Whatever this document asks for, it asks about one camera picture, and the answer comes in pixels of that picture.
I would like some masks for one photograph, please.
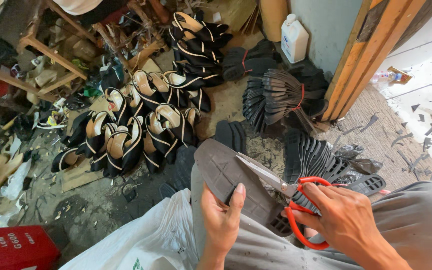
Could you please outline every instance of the plastic water bottle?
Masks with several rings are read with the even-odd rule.
[[[394,73],[393,71],[378,71],[376,72],[372,78],[371,83],[377,84],[377,83],[389,83],[392,81],[399,81],[401,80],[402,74],[401,73]]]

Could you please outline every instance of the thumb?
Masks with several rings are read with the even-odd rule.
[[[237,187],[231,196],[231,200],[229,201],[229,209],[226,213],[227,218],[230,221],[240,221],[241,209],[243,209],[245,199],[246,187],[243,185],[243,183],[239,183],[237,184]]]

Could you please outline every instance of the white plastic bag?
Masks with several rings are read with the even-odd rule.
[[[9,200],[18,198],[23,189],[23,182],[31,169],[31,159],[22,163],[19,168],[8,177],[8,186],[1,187],[1,194]]]
[[[190,198],[188,189],[165,198],[60,270],[195,269],[198,258]]]

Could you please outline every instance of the red rubber band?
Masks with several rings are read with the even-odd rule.
[[[292,108],[292,111],[297,110],[297,109],[301,109],[301,102],[303,102],[303,98],[304,98],[304,83],[301,83],[301,100],[299,101],[299,103],[297,104],[296,107]]]
[[[244,68],[244,73],[246,73],[246,72],[248,72],[248,71],[253,71],[253,69],[246,70],[246,66],[244,65],[244,60],[246,59],[246,55],[248,55],[248,50],[246,50],[246,51],[244,52],[243,61],[242,61],[242,63],[243,63],[243,68]]]

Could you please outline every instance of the hand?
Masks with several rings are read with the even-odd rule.
[[[224,258],[229,252],[240,229],[240,215],[246,199],[246,188],[239,183],[229,206],[211,192],[206,182],[201,195],[201,210],[206,229],[206,243],[197,269],[223,269]]]
[[[328,244],[364,269],[411,269],[376,227],[369,198],[346,188],[303,184],[321,216],[293,210],[297,222],[317,230]]]

